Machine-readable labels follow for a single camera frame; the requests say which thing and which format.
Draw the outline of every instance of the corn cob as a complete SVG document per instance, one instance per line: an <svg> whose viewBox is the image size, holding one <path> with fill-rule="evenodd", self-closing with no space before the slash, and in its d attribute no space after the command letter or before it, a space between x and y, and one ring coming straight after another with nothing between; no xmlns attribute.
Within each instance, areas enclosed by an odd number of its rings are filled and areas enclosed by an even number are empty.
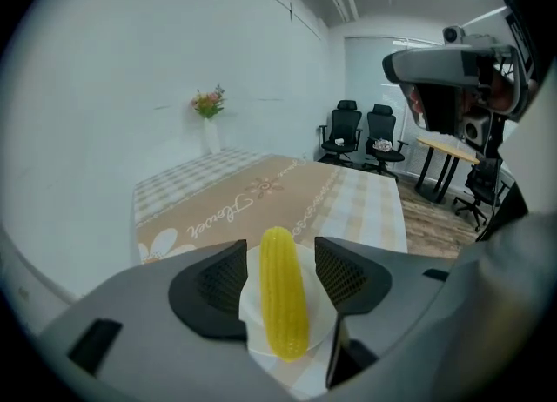
<svg viewBox="0 0 557 402"><path fill-rule="evenodd" d="M296 245L287 229L273 227L261 238L261 312L267 341L285 362L301 358L309 344L309 320Z"/></svg>

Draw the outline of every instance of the flower vase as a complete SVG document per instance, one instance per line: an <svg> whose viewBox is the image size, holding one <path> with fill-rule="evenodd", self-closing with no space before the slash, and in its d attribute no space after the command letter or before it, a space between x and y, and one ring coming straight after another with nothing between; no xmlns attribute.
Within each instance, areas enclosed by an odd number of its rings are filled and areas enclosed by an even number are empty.
<svg viewBox="0 0 557 402"><path fill-rule="evenodd" d="M205 142L212 155L220 152L220 141L218 140L217 125L211 119L203 119L205 127Z"/></svg>

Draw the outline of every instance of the office chair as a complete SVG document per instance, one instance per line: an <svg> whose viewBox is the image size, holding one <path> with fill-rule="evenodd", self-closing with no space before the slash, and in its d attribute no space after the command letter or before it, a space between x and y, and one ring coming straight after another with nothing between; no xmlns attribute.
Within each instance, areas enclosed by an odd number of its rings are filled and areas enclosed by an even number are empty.
<svg viewBox="0 0 557 402"><path fill-rule="evenodd" d="M480 210L480 204L483 202L487 205L491 205L492 207L499 207L501 205L500 196L503 191L508 188L508 185L501 181L503 185L501 186L499 192L496 191L497 172L499 171L500 166L500 159L481 159L480 163L472 167L472 170L468 173L465 184L465 186L473 193L473 203L468 203L464 199L458 197L456 197L453 201L453 204L460 202L464 205L464 207L457 209L454 213L455 215L459 215L461 211L470 211L473 214L477 224L475 228L476 231L480 231L479 217L483 218L483 225L487 224L487 217Z"/></svg>
<svg viewBox="0 0 557 402"><path fill-rule="evenodd" d="M404 155L400 151L404 145L408 144L403 141L397 141L399 148L390 151L379 151L373 148L375 141L379 139L393 142L394 125L397 123L397 118L393 116L393 109L388 105L375 104L373 111L367 113L367 123L369 125L369 138L366 142L366 153L375 157L379 164L365 163L362 166L362 170L376 171L378 175L385 173L399 182L399 177L386 168L386 163L404 161Z"/></svg>
<svg viewBox="0 0 557 402"><path fill-rule="evenodd" d="M352 161L350 161L347 153L358 151L359 137L362 132L362 130L358 128L362 113L361 111L357 111L357 109L358 106L354 100L341 100L339 102L337 110L333 110L331 113L332 128L329 140L327 141L325 141L325 128L327 125L319 126L323 138L321 148L325 151L334 153L333 164L344 165L345 167L352 166ZM334 143L335 139L344 139L344 145L336 145ZM340 159L340 155L348 157L348 161Z"/></svg>

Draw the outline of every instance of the tablecloth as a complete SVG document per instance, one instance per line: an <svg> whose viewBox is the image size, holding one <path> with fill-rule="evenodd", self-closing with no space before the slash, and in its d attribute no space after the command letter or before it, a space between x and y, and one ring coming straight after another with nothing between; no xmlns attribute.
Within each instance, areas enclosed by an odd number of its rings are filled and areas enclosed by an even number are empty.
<svg viewBox="0 0 557 402"><path fill-rule="evenodd" d="M275 225L309 248L324 236L407 252L392 178L290 157L224 150L139 183L134 205L143 263L237 239L250 249ZM290 364L252 356L294 396L308 399L326 391L331 345L332 332Z"/></svg>

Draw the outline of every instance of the desk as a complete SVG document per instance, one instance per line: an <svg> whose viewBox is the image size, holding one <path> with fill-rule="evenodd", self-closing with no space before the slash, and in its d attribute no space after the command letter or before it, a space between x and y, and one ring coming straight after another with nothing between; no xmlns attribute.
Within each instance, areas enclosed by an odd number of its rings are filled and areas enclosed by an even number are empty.
<svg viewBox="0 0 557 402"><path fill-rule="evenodd" d="M394 179L290 157L223 150L137 184L134 203L144 264L237 239L250 249L275 225L312 250L322 236L407 252ZM307 399L326 391L332 339L333 332L292 363L250 354Z"/></svg>
<svg viewBox="0 0 557 402"><path fill-rule="evenodd" d="M424 139L423 137L418 137L416 140L418 142L421 142L423 145L427 145L429 147L429 151L427 152L424 168L422 169L421 174L419 175L418 183L415 185L414 188L425 199L440 204L443 202L443 197L445 196L446 189L448 189L449 184L451 183L451 179L453 179L454 171L456 170L456 167L459 164L459 160L462 159L463 161L467 161L474 165L479 164L480 161L474 155L466 153L465 151L462 150L458 150L450 145L443 144L442 142ZM443 164L443 169L441 170L439 179L437 180L437 184L435 185L435 187L431 188L423 185L423 182L424 182L424 178L426 177L429 163L432 160L434 150L439 150L443 153L446 153L446 159L445 159L445 163ZM445 183L443 184L443 188L441 189L441 192L439 192L439 188L441 186L441 183L443 182L443 177L445 176L446 169L448 168L452 157L454 157L454 160L453 160L453 164L451 165L451 170L449 170L449 174L446 177Z"/></svg>

